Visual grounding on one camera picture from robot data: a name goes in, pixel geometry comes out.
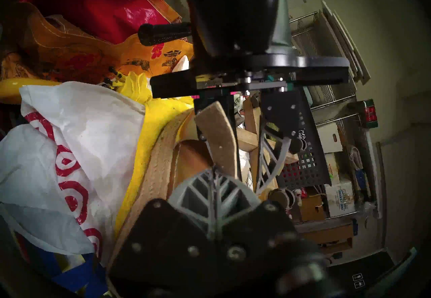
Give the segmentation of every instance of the cardboard box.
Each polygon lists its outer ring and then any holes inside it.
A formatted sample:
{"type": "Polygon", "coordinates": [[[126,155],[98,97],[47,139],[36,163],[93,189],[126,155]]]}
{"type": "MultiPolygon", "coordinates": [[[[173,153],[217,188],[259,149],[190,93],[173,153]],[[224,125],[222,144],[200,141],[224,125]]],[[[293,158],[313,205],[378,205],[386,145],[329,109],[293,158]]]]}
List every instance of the cardboard box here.
{"type": "Polygon", "coordinates": [[[326,213],[322,207],[322,198],[314,188],[306,190],[308,197],[302,199],[302,206],[299,207],[302,221],[324,220],[326,213]]]}
{"type": "Polygon", "coordinates": [[[334,122],[319,126],[317,133],[319,134],[324,153],[341,152],[343,150],[338,128],[334,122]]]}
{"type": "Polygon", "coordinates": [[[342,177],[339,184],[332,186],[325,184],[325,189],[331,217],[355,212],[355,200],[350,180],[342,177]]]}
{"type": "Polygon", "coordinates": [[[353,247],[353,225],[343,225],[332,229],[321,229],[303,233],[302,237],[321,246],[324,254],[333,254],[353,247]]]}
{"type": "Polygon", "coordinates": [[[332,185],[340,183],[340,177],[338,175],[338,165],[335,160],[334,153],[325,154],[326,165],[328,166],[329,177],[331,178],[332,185]]]}

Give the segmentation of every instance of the yellow cloth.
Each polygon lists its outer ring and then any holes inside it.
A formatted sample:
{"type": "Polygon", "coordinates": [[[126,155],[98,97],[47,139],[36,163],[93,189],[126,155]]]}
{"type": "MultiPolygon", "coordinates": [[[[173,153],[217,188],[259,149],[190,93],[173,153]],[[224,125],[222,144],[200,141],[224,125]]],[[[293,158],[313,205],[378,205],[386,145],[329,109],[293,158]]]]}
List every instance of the yellow cloth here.
{"type": "Polygon", "coordinates": [[[125,82],[122,82],[122,85],[119,82],[115,82],[116,85],[120,85],[118,92],[143,104],[145,106],[145,118],[143,120],[143,126],[141,134],[139,135],[138,146],[136,148],[132,179],[115,220],[115,237],[118,236],[118,233],[123,226],[133,203],[135,202],[150,161],[151,151],[160,132],[169,121],[185,110],[193,107],[192,98],[154,99],[151,95],[151,91],[147,87],[145,74],[143,73],[136,75],[135,73],[130,72],[129,76],[127,76],[125,80],[125,82]]]}
{"type": "Polygon", "coordinates": [[[27,85],[56,86],[61,82],[31,78],[11,78],[0,81],[0,103],[21,104],[19,89],[27,85]]]}

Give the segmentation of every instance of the black perforated panel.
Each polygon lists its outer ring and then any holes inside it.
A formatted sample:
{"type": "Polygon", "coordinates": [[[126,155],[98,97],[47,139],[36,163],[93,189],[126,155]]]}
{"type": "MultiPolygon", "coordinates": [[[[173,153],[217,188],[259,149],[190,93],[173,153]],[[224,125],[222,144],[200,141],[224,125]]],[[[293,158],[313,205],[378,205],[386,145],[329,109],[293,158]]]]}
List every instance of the black perforated panel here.
{"type": "Polygon", "coordinates": [[[325,155],[310,107],[302,87],[296,90],[300,114],[298,138],[307,142],[307,148],[298,153],[299,161],[286,164],[280,175],[285,180],[286,187],[292,190],[313,185],[330,185],[325,155]]]}

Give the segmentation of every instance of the white plastic bag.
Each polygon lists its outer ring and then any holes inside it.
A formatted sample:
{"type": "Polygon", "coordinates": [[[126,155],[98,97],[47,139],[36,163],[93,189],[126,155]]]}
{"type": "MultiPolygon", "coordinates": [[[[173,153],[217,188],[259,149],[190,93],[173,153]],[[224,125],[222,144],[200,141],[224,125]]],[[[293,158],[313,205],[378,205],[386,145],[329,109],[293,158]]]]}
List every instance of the white plastic bag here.
{"type": "Polygon", "coordinates": [[[47,252],[66,255],[94,252],[93,244],[71,215],[6,203],[0,203],[0,214],[11,229],[47,252]]]}
{"type": "Polygon", "coordinates": [[[0,188],[9,190],[8,198],[2,192],[0,201],[67,212],[58,204],[61,200],[106,264],[115,217],[133,172],[144,106],[107,88],[80,82],[25,86],[20,93],[22,115],[40,132],[25,142],[34,142],[40,150],[30,155],[31,162],[23,150],[26,144],[17,146],[9,134],[2,141],[1,160],[12,156],[14,161],[0,175],[14,175],[11,169],[16,165],[19,173],[13,183],[0,179],[0,188]],[[29,192],[39,196],[29,197],[29,192]]]}
{"type": "Polygon", "coordinates": [[[239,150],[242,182],[247,185],[248,172],[250,171],[250,154],[239,150]]]}

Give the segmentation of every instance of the orange floral fabric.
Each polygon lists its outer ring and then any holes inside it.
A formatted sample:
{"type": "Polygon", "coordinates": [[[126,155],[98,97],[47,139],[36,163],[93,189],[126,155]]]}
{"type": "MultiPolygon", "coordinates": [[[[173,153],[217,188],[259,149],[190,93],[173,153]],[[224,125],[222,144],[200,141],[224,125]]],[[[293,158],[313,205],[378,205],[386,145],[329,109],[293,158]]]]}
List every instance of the orange floral fabric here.
{"type": "MultiPolygon", "coordinates": [[[[147,47],[135,34],[115,45],[73,32],[60,31],[29,3],[13,5],[3,22],[4,39],[17,46],[23,67],[46,80],[98,84],[111,76],[110,66],[123,74],[152,77],[171,72],[182,56],[193,55],[192,44],[183,40],[147,47]]],[[[2,77],[16,76],[13,67],[3,69],[3,64],[8,65],[2,61],[2,77]]]]}

